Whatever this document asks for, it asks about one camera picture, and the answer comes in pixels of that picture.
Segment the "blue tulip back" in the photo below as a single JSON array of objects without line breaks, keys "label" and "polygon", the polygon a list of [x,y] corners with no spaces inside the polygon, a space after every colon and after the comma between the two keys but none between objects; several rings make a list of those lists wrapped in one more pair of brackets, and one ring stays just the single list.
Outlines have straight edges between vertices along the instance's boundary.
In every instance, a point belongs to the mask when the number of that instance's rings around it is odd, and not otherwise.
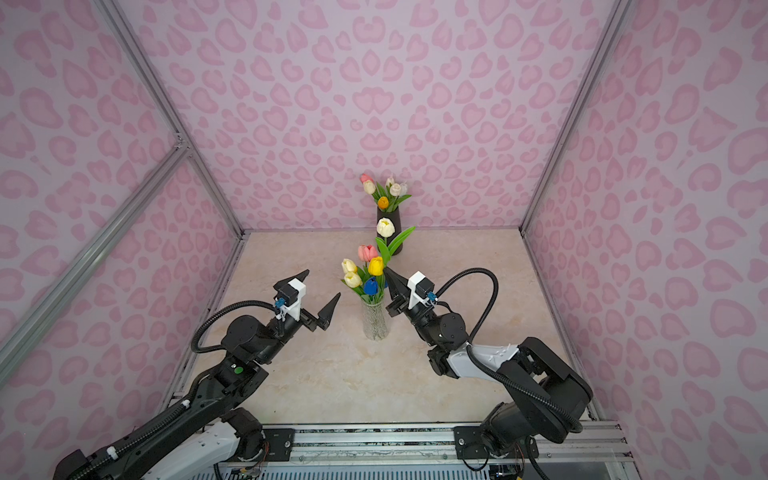
[{"label": "blue tulip back", "polygon": [[362,287],[364,294],[369,297],[376,297],[381,291],[377,276],[369,277]]}]

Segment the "clear plastic cup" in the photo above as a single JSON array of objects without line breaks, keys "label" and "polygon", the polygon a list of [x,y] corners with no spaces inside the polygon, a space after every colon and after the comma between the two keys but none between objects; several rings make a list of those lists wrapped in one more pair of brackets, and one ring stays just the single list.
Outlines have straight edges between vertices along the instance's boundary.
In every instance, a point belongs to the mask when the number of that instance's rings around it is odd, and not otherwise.
[{"label": "clear plastic cup", "polygon": [[385,339],[390,332],[383,302],[362,303],[363,332],[369,340]]}]

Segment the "dark grey vase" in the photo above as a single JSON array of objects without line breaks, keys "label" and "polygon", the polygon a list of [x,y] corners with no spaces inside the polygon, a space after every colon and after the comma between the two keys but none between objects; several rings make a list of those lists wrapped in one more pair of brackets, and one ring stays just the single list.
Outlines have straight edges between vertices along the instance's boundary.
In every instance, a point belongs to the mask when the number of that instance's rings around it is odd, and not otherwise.
[{"label": "dark grey vase", "polygon": [[402,250],[402,245],[398,245],[396,248],[392,248],[392,243],[402,232],[402,221],[399,209],[393,212],[381,212],[379,209],[377,209],[376,213],[377,237],[385,241],[392,255],[398,255]]}]

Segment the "pale yellow tulip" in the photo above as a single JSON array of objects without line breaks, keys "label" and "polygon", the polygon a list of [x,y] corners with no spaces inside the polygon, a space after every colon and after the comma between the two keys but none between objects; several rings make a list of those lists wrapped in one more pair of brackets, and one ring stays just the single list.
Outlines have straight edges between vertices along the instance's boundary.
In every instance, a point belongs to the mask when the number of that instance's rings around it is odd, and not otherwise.
[{"label": "pale yellow tulip", "polygon": [[369,296],[364,291],[364,282],[356,272],[346,272],[343,281],[346,286],[356,293],[363,301],[369,299]]},{"label": "pale yellow tulip", "polygon": [[342,261],[342,269],[344,271],[344,281],[347,284],[355,286],[360,283],[358,267],[351,259],[344,259]]}]

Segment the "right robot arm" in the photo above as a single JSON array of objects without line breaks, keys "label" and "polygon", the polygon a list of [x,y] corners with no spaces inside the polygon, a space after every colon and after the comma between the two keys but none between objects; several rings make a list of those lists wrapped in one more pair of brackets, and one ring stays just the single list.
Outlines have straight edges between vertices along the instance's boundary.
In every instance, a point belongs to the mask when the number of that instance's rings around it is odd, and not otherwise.
[{"label": "right robot arm", "polygon": [[[488,277],[492,290],[480,319],[468,330],[463,317],[442,295],[471,275]],[[499,294],[499,282],[491,270],[463,270],[440,288],[421,272],[405,278],[386,267],[384,277],[391,297],[387,312],[392,317],[407,317],[430,347],[427,357],[437,375],[489,380],[510,395],[511,400],[494,407],[479,426],[479,439],[489,455],[504,456],[535,436],[562,444],[569,435],[583,431],[581,417],[593,399],[593,390],[542,340],[527,337],[517,345],[505,346],[474,343]]]}]

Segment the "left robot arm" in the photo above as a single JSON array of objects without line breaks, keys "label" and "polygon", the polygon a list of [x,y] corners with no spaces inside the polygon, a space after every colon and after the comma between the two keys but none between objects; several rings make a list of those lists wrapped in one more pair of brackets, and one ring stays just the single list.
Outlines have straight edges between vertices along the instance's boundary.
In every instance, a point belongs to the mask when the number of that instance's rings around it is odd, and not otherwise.
[{"label": "left robot arm", "polygon": [[74,450],[56,479],[183,479],[225,462],[259,464],[290,454],[293,433],[271,433],[243,403],[266,381],[266,369],[301,330],[327,330],[341,298],[318,312],[302,305],[308,271],[276,282],[268,301],[244,300],[213,313],[195,330],[190,352],[221,359],[189,380],[153,418],[91,454]]}]

